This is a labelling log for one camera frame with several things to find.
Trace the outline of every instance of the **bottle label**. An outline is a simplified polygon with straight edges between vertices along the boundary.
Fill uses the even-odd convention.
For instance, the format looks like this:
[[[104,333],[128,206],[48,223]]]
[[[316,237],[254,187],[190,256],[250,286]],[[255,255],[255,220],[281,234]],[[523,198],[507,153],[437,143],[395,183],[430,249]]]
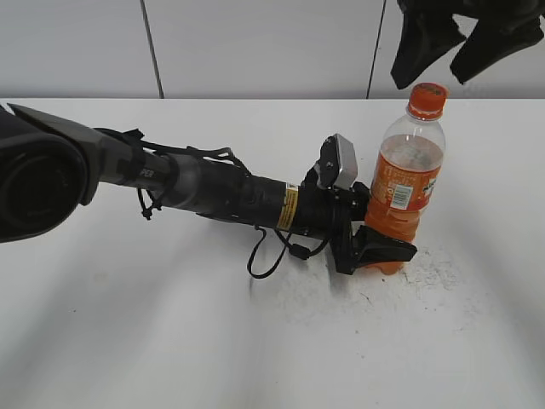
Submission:
[[[373,197],[393,209],[421,210],[429,203],[440,169],[439,166],[426,172],[403,170],[379,154],[371,186]]]

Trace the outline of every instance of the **black robotic arm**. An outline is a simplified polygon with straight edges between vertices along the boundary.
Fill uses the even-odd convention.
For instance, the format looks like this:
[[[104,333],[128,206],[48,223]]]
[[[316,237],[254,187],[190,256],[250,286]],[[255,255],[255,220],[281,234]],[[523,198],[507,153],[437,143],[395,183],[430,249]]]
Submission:
[[[147,219],[171,207],[254,226],[263,237],[264,228],[271,228],[284,249],[301,259],[329,244],[344,274],[373,262],[409,261],[416,253],[415,246],[365,226],[353,233],[352,222],[364,220],[370,193],[355,181],[353,145],[340,135],[325,140],[319,160],[295,186],[252,175],[229,148],[165,147],[143,141],[138,130],[91,129],[10,107],[14,114],[0,109],[0,243],[55,228],[106,182],[135,187]],[[311,251],[290,243],[293,234],[321,244]],[[270,274],[253,274],[251,262],[248,270],[257,278]]]

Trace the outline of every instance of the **orange liquid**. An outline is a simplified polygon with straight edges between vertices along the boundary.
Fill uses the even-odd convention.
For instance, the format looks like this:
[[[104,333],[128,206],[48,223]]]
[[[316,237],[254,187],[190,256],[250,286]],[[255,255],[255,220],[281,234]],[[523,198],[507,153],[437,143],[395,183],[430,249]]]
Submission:
[[[371,187],[372,198],[365,215],[365,225],[374,228],[377,232],[394,239],[412,243],[416,236],[416,230],[420,222],[422,211],[429,200],[419,184],[426,172],[436,170],[443,160],[443,152],[433,142],[420,136],[394,135],[387,138],[381,146],[381,153],[377,162],[375,180]],[[389,171],[384,171],[383,166],[390,166]],[[404,172],[406,182],[411,179],[415,184],[411,198],[416,200],[414,206],[405,205],[408,210],[394,209],[387,204],[386,187],[392,187],[396,176],[395,171]],[[379,268],[384,274],[394,274],[403,266],[403,262],[381,262],[369,265],[370,268]]]
[[[371,198],[365,215],[365,225],[386,236],[411,243],[416,236],[420,213],[420,211],[392,209]],[[384,274],[390,275],[403,267],[403,262],[380,262],[367,267],[379,268]]]

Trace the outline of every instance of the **plastic bottle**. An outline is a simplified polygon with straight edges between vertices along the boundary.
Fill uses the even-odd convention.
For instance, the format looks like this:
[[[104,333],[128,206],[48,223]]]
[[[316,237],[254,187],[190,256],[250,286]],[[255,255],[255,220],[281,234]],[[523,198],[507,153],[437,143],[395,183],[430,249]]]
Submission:
[[[412,242],[427,206],[445,152],[438,119],[448,89],[423,83],[412,90],[407,113],[387,130],[376,161],[365,225],[395,239]],[[370,265],[394,274],[402,262]]]

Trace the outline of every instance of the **table surface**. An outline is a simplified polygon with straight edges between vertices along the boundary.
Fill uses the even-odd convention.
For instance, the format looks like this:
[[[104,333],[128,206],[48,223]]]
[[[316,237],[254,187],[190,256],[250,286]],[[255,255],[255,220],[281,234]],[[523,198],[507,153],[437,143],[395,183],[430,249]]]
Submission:
[[[403,101],[10,100],[149,141],[230,146],[298,182],[353,141],[369,182]],[[0,246],[0,406],[543,408],[545,101],[450,101],[448,147],[404,271],[328,257],[245,271],[260,235],[101,185],[46,235]],[[267,268],[272,236],[256,258]]]

